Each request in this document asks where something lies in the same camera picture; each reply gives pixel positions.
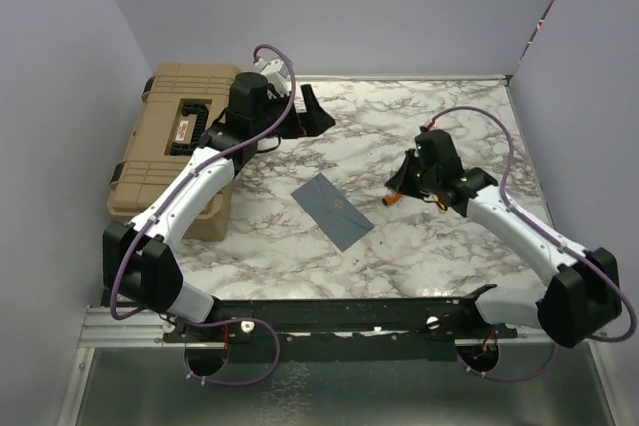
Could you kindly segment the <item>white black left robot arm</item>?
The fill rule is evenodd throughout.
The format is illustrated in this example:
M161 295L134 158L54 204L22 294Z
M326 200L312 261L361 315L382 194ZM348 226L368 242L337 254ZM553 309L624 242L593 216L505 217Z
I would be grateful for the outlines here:
M316 137L334 127L308 84L300 87L305 109L295 109L295 88L278 88L262 73L242 72L230 85L222 114L205 128L177 176L145 210L125 224L111 223L102 237L103 284L111 309L118 295L141 308L186 320L195 338L220 331L216 300L187 284L173 250L196 216L229 184L267 137Z

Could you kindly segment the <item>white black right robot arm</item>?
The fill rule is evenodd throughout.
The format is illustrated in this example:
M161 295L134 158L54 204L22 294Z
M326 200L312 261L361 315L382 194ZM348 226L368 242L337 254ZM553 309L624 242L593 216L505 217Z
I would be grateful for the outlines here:
M490 286L477 293L474 303L458 313L466 335L480 337L494 324L508 323L540 329L558 345L572 348L620 316L614 255L604 248L589 250L520 209L486 170L463 166L448 132L424 130L416 136L386 185L481 225L543 283L541 291Z

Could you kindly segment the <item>yellow utility knife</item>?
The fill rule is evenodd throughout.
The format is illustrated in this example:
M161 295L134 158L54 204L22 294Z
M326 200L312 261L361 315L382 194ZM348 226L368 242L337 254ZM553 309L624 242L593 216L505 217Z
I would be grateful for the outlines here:
M434 196L433 197L437 207L439 208L439 211L442 214L446 214L448 211L448 206L438 197L438 196Z

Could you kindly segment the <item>tan plastic tool case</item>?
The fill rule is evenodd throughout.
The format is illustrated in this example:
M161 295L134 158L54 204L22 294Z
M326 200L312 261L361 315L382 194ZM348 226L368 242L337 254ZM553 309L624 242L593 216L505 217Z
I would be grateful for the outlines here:
M123 159L109 181L107 208L127 222L164 191L188 163L200 135L223 116L240 68L162 63L147 80Z

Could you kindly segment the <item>orange handled screwdriver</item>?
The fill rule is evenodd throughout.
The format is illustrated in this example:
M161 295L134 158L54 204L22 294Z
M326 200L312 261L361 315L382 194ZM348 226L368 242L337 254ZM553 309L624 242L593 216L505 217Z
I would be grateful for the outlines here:
M396 203L397 201L399 201L402 197L403 197L403 193L401 193L401 192L394 192L394 193L386 194L386 195L384 195L382 197L382 203L385 206L390 206L390 205Z

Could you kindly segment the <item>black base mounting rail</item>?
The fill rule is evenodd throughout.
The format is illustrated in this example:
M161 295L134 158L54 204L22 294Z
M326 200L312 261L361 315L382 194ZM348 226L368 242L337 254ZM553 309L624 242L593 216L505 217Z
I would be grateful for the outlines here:
M514 328L485 323L465 297L226 300L208 327L156 314L165 339L222 342L219 349L185 348L194 362L232 363L453 361L460 346L516 337Z

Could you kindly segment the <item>aluminium extrusion rail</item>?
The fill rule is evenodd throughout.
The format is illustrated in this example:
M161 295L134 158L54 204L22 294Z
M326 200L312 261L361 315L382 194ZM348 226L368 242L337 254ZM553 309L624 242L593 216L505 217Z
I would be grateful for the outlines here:
M222 342L189 342L186 337L165 339L164 321L142 312L123 321L112 318L108 308L89 307L78 340L79 348L203 348L219 349Z

